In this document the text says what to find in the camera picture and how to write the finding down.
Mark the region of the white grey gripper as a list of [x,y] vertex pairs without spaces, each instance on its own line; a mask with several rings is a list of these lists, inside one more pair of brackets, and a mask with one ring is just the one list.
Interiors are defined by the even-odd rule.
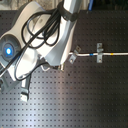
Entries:
[[18,84],[21,85],[20,99],[27,101],[29,99],[29,86],[31,77],[27,77],[22,81],[13,80],[10,75],[3,75],[0,77],[0,93],[8,93]]

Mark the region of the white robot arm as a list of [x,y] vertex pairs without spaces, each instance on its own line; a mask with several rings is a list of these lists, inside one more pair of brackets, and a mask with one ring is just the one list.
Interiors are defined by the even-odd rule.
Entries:
[[44,10],[37,2],[23,5],[12,27],[0,37],[0,92],[22,82],[21,100],[27,101],[31,74],[38,68],[58,68],[72,46],[80,0],[62,0]]

